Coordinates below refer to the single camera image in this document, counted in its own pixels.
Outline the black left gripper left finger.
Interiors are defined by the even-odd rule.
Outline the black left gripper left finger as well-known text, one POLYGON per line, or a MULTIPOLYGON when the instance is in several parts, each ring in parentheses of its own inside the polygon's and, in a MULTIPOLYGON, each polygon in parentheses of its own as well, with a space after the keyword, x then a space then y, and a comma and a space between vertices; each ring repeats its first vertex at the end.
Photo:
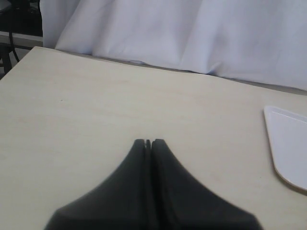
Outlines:
POLYGON ((148 153, 137 139, 122 163, 95 189, 55 211, 47 230, 150 230, 148 153))

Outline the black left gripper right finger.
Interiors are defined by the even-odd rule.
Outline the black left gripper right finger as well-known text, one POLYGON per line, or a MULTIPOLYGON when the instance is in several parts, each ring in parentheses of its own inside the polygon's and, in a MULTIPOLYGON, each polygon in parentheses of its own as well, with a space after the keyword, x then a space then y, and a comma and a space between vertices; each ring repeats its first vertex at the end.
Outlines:
POLYGON ((152 143, 151 167, 163 230, 260 230, 257 218, 217 196, 179 162, 166 142, 152 143))

